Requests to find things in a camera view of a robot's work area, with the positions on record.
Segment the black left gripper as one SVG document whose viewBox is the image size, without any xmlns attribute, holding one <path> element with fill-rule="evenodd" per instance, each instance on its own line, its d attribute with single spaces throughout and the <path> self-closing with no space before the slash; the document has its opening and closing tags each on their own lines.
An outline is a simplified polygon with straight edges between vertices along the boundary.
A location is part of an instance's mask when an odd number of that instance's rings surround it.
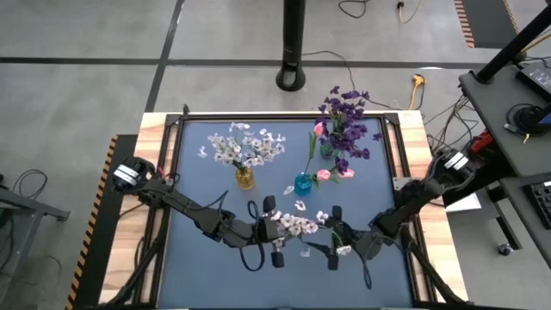
<svg viewBox="0 0 551 310">
<path fill-rule="evenodd" d="M 268 195 L 263 199 L 263 212 L 272 214 L 276 209 L 276 198 L 273 195 Z M 260 242 L 272 242 L 286 235 L 285 228 L 281 227 L 277 220 L 272 220 L 270 217 L 261 217 L 256 226 L 257 239 Z M 284 255 L 280 251 L 270 253 L 271 263 L 274 268 L 283 268 L 285 266 Z"/>
</svg>

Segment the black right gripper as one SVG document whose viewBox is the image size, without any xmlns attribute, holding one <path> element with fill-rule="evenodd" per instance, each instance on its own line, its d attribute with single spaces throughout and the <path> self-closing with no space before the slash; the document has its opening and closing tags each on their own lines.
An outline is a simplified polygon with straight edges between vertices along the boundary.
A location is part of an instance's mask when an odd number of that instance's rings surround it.
<svg viewBox="0 0 551 310">
<path fill-rule="evenodd" d="M 343 210 L 339 206 L 333 206 L 331 214 L 335 220 L 341 220 Z M 331 228 L 331 237 L 333 248 L 337 255 L 329 255 L 327 257 L 328 270 L 338 270 L 338 256 L 346 256 L 351 252 L 355 252 L 360 258 L 365 258 L 365 250 L 358 245 L 358 242 L 365 234 L 365 230 L 354 229 L 343 221 L 334 223 Z"/>
</svg>

